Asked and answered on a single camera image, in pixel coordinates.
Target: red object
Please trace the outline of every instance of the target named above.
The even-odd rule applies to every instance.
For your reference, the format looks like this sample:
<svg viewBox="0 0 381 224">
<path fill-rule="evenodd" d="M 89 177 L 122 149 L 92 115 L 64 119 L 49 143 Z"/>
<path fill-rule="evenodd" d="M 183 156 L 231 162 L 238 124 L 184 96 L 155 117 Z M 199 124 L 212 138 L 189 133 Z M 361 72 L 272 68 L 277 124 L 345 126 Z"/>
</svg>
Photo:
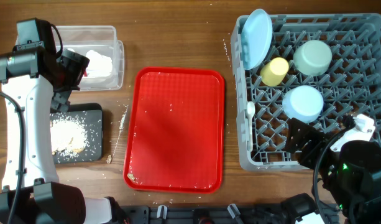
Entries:
<svg viewBox="0 0 381 224">
<path fill-rule="evenodd" d="M 223 114 L 224 79 L 218 72 L 141 70 L 124 163 L 127 185 L 199 194 L 217 190 L 223 172 Z"/>
</svg>

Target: wood grain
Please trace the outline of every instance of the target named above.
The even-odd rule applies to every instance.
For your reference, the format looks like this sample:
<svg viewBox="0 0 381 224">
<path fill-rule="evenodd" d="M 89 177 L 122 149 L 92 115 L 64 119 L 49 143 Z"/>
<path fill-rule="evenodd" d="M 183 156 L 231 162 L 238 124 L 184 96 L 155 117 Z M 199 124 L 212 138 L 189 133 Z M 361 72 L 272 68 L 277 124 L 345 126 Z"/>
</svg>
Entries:
<svg viewBox="0 0 381 224">
<path fill-rule="evenodd" d="M 0 54 L 12 49 L 17 36 L 16 22 L 31 17 L 45 19 L 55 25 L 112 25 L 117 29 L 118 39 L 124 43 L 124 86 L 118 91 L 74 93 L 71 97 L 72 103 L 95 102 L 103 107 L 106 120 L 104 156 L 98 162 L 57 166 L 61 182 L 79 187 L 87 197 L 113 196 L 121 205 L 149 206 L 153 202 L 168 204 L 170 199 L 176 206 L 280 202 L 302 192 L 310 193 L 310 171 L 246 172 L 241 169 L 236 134 L 235 84 L 224 43 L 229 45 L 229 34 L 236 19 L 257 8 L 263 8 L 269 14 L 381 13 L 381 1 L 371 0 L 368 4 L 361 0 L 26 1 L 30 2 L 0 2 Z M 118 121 L 124 112 L 123 105 L 131 107 L 137 72 L 146 66 L 209 68 L 225 78 L 225 124 L 228 126 L 225 125 L 224 132 L 224 181 L 217 192 L 199 198 L 200 195 L 192 194 L 139 192 L 124 183 L 122 166 L 129 115 L 119 139 Z M 0 99 L 0 192 L 6 163 L 6 136 L 6 112 Z M 116 153 L 112 163 L 106 164 L 107 156 L 113 151 Z M 332 201 L 330 194 L 323 190 L 321 198 Z"/>
</svg>

